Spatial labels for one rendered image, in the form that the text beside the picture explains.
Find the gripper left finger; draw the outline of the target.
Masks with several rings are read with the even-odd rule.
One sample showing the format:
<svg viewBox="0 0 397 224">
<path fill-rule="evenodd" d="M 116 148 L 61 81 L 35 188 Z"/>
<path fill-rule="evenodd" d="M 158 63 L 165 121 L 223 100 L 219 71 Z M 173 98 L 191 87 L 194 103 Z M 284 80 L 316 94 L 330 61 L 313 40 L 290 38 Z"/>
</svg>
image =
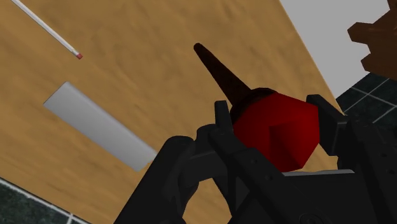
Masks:
<svg viewBox="0 0 397 224">
<path fill-rule="evenodd" d="M 228 224 L 283 224 L 265 186 L 282 174 L 257 150 L 234 135 L 225 101 L 215 103 L 216 122 L 197 138 L 170 137 L 130 196 L 114 224 L 187 224 L 188 201 L 202 180 L 217 178 L 232 210 Z"/>
</svg>

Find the white pencil with red eraser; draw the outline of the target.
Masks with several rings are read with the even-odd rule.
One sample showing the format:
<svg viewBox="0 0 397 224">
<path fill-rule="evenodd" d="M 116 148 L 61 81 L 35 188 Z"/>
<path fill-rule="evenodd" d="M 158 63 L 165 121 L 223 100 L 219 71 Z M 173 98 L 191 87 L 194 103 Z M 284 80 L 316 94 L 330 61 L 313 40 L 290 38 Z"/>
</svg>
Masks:
<svg viewBox="0 0 397 224">
<path fill-rule="evenodd" d="M 60 44 L 68 49 L 76 58 L 82 59 L 83 55 L 77 51 L 72 45 L 70 45 L 61 35 L 55 32 L 48 24 L 41 20 L 33 11 L 31 11 L 24 3 L 20 0 L 11 0 L 17 5 L 26 15 L 33 19 L 38 25 L 40 25 L 48 34 L 55 38 Z"/>
</svg>

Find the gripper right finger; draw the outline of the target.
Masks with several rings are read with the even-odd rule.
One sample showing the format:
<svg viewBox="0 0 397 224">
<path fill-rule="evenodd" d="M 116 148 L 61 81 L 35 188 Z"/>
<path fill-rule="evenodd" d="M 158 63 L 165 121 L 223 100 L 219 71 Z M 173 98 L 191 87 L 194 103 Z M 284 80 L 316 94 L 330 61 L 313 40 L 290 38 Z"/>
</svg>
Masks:
<svg viewBox="0 0 397 224">
<path fill-rule="evenodd" d="M 322 96 L 308 95 L 317 106 L 319 144 L 337 156 L 339 169 L 350 169 L 365 181 L 379 224 L 397 224 L 397 138 L 391 131 L 343 115 Z"/>
</svg>

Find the light wooden table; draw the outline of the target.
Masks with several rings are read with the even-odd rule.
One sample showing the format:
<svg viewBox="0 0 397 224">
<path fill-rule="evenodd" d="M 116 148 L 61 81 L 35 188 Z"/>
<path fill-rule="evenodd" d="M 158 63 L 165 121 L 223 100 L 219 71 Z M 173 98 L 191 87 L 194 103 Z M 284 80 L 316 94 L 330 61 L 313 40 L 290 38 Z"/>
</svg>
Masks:
<svg viewBox="0 0 397 224">
<path fill-rule="evenodd" d="M 335 98 L 279 0 L 0 0 L 0 177 L 112 224 L 142 178 L 43 107 L 69 81 L 154 149 L 214 121 L 202 43 L 251 88 Z"/>
</svg>

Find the brown wooden furniture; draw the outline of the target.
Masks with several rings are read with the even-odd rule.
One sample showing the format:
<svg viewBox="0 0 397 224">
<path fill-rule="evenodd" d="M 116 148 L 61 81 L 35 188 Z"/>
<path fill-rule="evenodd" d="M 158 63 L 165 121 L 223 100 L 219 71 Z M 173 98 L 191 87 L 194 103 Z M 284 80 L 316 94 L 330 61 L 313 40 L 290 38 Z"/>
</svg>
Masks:
<svg viewBox="0 0 397 224">
<path fill-rule="evenodd" d="M 387 0 L 389 11 L 374 23 L 356 22 L 347 32 L 351 41 L 366 44 L 361 60 L 365 71 L 397 81 L 397 0 Z"/>
</svg>

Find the red bulb with dark spike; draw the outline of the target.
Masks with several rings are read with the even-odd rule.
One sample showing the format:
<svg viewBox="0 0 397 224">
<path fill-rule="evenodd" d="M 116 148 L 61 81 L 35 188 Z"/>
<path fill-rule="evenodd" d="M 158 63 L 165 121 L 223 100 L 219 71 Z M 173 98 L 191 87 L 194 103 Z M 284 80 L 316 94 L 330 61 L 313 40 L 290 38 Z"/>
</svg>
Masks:
<svg viewBox="0 0 397 224">
<path fill-rule="evenodd" d="M 301 169 L 319 144 L 317 106 L 271 88 L 251 89 L 204 45 L 193 49 L 232 105 L 235 136 L 281 172 Z"/>
</svg>

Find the grey flat rectangular slab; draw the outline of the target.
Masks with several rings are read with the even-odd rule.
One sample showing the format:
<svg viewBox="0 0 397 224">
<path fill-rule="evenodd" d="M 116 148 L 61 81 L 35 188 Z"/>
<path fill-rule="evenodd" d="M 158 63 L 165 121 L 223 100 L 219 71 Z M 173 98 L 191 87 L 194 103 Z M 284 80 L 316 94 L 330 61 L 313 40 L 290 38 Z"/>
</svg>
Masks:
<svg viewBox="0 0 397 224">
<path fill-rule="evenodd" d="M 140 137 L 68 81 L 43 106 L 137 172 L 157 155 Z"/>
</svg>

